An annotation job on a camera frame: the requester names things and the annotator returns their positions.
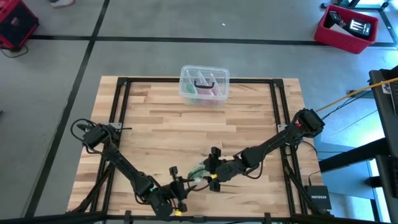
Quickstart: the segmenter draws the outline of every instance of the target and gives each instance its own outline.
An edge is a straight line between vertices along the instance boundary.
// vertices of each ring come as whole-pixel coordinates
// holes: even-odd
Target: black handle
[[[210,89],[210,88],[213,88],[213,87],[214,87],[214,82],[211,83],[211,86],[201,86],[201,85],[197,85],[197,81],[195,80],[195,81],[193,81],[193,85],[194,85],[196,88]]]

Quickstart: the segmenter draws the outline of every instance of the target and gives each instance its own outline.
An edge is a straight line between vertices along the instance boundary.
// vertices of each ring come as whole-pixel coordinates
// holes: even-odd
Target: wooden tabletop
[[[94,122],[108,122],[117,79],[102,77],[91,116]],[[293,117],[304,108],[300,83],[296,78],[285,78],[284,83],[290,117]],[[259,145],[277,133],[269,85],[260,83],[230,84],[225,107],[217,109],[185,106],[178,95],[178,83],[133,83],[124,127],[132,130],[122,133],[121,153],[161,185],[172,181],[169,167],[177,166],[178,174],[187,177],[196,164],[207,158],[212,146],[220,148],[225,158],[231,159],[236,152]],[[311,146],[301,144],[297,156],[305,185],[308,175],[319,171],[317,155]],[[89,155],[82,150],[68,210],[77,207],[94,186],[99,162],[99,155]],[[321,185],[320,173],[313,174],[311,181]],[[293,184],[292,188],[299,213],[298,193]],[[260,179],[239,175],[221,183],[221,192],[208,189],[191,192],[185,203],[188,212],[183,215],[263,217],[264,212],[269,212],[272,217],[289,217],[279,149],[266,156]],[[136,203],[129,181],[116,171],[108,213],[123,215],[125,210],[132,210],[134,215],[154,215],[150,206]]]

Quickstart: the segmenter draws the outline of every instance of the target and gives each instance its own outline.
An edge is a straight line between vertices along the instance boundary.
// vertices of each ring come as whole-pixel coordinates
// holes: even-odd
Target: pink object
[[[371,33],[368,37],[368,40],[346,35],[341,32],[337,32],[335,30],[331,30],[324,27],[323,25],[325,24],[325,19],[329,11],[336,11],[341,16],[342,20],[345,23],[349,23],[351,19],[359,19],[364,22],[370,22]],[[318,28],[315,33],[314,39],[321,43],[334,46],[354,54],[359,54],[367,46],[375,43],[378,27],[379,27],[379,20],[375,17],[367,16],[335,5],[329,5],[326,8],[325,14],[323,15],[321,21],[318,24]]]

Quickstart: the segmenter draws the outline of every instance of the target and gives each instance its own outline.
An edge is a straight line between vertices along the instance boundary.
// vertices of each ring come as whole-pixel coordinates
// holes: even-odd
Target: clear plastic container
[[[221,107],[228,94],[228,69],[194,65],[182,67],[180,96],[186,105]]]

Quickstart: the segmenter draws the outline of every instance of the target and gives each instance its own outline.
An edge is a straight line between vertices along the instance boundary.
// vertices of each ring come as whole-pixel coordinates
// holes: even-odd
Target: concrete floor
[[[55,10],[46,0],[24,2],[39,18],[35,34],[41,35],[90,36],[103,5],[103,0],[81,0]],[[99,36],[313,40],[321,2],[111,0]],[[394,7],[386,11],[395,30],[397,12]],[[378,12],[363,13],[380,18]],[[377,41],[392,42],[381,19]],[[0,219],[24,214],[87,45],[30,40],[27,55],[0,55],[0,110],[5,111],[0,117]],[[102,75],[179,76],[182,66],[192,64],[225,67],[232,77],[293,77],[300,79],[306,107],[319,108],[366,86],[370,70],[392,68],[397,58],[397,49],[381,47],[355,55],[327,46],[97,41],[36,215],[65,212],[81,152],[68,128],[74,120],[90,117]],[[351,147],[370,141],[358,136],[380,133],[377,113],[336,133],[372,110],[374,102],[360,99],[335,113],[319,141]],[[354,211],[347,201],[356,199],[341,199],[341,194],[334,196],[336,210]]]

